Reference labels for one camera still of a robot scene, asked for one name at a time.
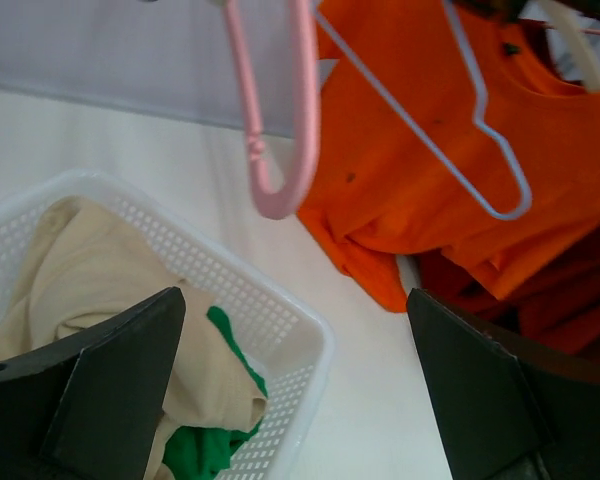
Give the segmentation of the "orange t shirt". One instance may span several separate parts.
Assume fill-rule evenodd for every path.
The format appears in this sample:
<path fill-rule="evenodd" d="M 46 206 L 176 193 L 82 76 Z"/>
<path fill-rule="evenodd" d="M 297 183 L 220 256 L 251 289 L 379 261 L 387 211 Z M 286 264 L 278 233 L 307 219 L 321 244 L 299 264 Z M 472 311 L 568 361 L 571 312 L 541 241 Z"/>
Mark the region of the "orange t shirt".
<path fill-rule="evenodd" d="M 518 204 L 516 182 L 497 144 L 472 122 L 473 85 L 441 2 L 326 1 L 320 10 L 424 136 L 320 33 L 319 54 L 335 67 L 321 92 L 319 165 L 298 216 L 343 274 L 384 309 L 402 312 L 396 259 L 412 254 L 402 251 L 396 223 L 426 183 L 427 161 L 450 174 L 431 147 L 498 211 Z"/>

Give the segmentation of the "beige round hook hanger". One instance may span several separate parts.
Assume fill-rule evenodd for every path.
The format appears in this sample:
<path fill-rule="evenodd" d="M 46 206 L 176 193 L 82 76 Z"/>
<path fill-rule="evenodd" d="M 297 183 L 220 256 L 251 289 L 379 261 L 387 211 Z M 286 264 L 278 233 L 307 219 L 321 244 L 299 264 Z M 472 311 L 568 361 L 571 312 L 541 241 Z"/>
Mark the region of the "beige round hook hanger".
<path fill-rule="evenodd" d="M 580 28 L 600 29 L 600 20 L 568 6 L 563 1 L 531 1 L 525 18 L 548 22 L 557 53 L 558 70 L 578 79 L 591 93 L 600 91 L 600 36 L 587 35 Z"/>

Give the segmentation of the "beige t shirt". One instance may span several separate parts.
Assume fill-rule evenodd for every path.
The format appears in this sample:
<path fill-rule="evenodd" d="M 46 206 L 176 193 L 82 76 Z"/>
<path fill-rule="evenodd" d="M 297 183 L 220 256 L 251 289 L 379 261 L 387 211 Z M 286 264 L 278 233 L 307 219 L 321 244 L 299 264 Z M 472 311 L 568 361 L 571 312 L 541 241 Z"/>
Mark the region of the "beige t shirt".
<path fill-rule="evenodd" d="M 83 197 L 66 197 L 41 216 L 6 314 L 0 361 L 93 327 L 168 288 L 186 313 L 145 475 L 174 479 L 163 464 L 180 427 L 248 433 L 267 398 L 207 318 L 213 297 L 170 272 L 143 235 Z"/>

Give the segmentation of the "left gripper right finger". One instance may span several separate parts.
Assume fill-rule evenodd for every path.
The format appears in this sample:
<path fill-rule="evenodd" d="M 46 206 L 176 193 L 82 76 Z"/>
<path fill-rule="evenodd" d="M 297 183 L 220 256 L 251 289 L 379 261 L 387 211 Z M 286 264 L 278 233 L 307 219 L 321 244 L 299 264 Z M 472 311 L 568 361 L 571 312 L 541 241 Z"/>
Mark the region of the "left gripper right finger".
<path fill-rule="evenodd" d="M 407 313 L 455 479 L 600 479 L 600 365 L 423 289 Z"/>

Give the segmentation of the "green t shirt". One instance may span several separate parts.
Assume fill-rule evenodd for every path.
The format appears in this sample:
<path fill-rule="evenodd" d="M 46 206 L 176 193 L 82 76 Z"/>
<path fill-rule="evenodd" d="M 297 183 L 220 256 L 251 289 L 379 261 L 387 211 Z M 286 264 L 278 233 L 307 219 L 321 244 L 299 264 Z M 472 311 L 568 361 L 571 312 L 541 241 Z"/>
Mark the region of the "green t shirt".
<path fill-rule="evenodd" d="M 228 315 L 217 306 L 207 311 L 230 349 L 241 361 L 259 391 L 268 398 L 266 382 L 249 364 L 235 341 Z M 166 443 L 163 464 L 176 480 L 215 479 L 230 467 L 233 454 L 258 433 L 259 421 L 248 433 L 221 428 L 180 427 Z"/>

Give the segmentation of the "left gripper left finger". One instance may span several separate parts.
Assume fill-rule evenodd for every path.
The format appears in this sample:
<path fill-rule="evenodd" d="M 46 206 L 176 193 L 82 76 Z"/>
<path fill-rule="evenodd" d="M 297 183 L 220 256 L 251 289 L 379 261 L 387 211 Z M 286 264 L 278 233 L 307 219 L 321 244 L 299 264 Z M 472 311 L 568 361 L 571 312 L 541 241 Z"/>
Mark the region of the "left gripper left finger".
<path fill-rule="evenodd" d="M 0 361 L 0 479 L 140 479 L 185 315 L 165 289 Z"/>

